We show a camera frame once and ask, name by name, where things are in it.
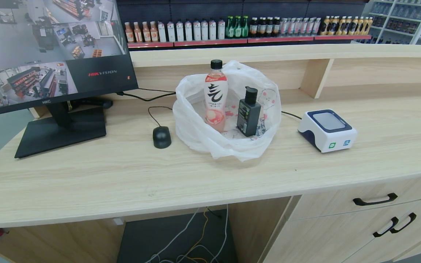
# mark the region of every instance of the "hikvision logo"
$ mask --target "hikvision logo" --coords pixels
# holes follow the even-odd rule
[[[118,70],[108,70],[108,71],[102,71],[102,72],[92,72],[89,73],[89,77],[93,77],[93,76],[100,76],[100,75],[107,75],[107,74],[113,74],[113,73],[117,73]]]

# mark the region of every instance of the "monitor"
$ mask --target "monitor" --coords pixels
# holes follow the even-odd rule
[[[0,0],[0,114],[52,114],[27,125],[16,158],[105,136],[103,108],[62,103],[135,88],[115,0]]]

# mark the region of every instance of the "green bottle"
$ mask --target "green bottle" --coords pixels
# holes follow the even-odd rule
[[[234,17],[231,17],[230,25],[228,26],[228,38],[235,37],[235,21],[236,19],[234,19]]]
[[[232,25],[232,21],[234,20],[234,17],[233,16],[231,16],[231,15],[229,15],[228,17],[227,17],[227,27],[225,27],[225,36],[227,37],[227,38],[229,38],[229,31],[230,31],[230,27],[231,27],[231,25]]]
[[[235,37],[240,38],[241,37],[241,16],[236,16],[235,19]]]
[[[248,16],[243,16],[243,28],[241,30],[241,37],[248,37],[249,26],[248,26]]]

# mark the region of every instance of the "monitor screen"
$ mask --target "monitor screen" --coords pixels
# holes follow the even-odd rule
[[[0,0],[0,113],[134,88],[115,0]]]

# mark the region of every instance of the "black handle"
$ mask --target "black handle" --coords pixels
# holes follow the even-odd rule
[[[374,237],[380,237],[380,236],[384,235],[385,233],[387,233],[388,231],[390,231],[391,229],[393,229],[397,225],[397,223],[399,223],[399,219],[397,217],[391,218],[391,221],[392,221],[392,226],[390,228],[388,228],[382,234],[380,234],[380,233],[378,233],[378,231],[376,231],[376,232],[373,233],[373,236]]]
[[[410,225],[417,218],[417,215],[415,213],[411,213],[409,215],[409,217],[410,217],[410,221],[409,221],[409,223],[407,223],[407,225],[403,226],[399,230],[396,230],[394,228],[391,228],[391,233],[395,234],[395,233],[399,233],[400,231],[402,231],[404,228],[406,228],[408,225]]]
[[[388,200],[379,201],[379,202],[366,203],[361,198],[354,198],[353,201],[354,201],[354,203],[356,205],[360,205],[360,206],[364,206],[364,205],[378,205],[380,203],[389,203],[389,202],[392,202],[392,201],[396,200],[396,198],[398,197],[395,193],[390,193],[387,196],[389,197]]]

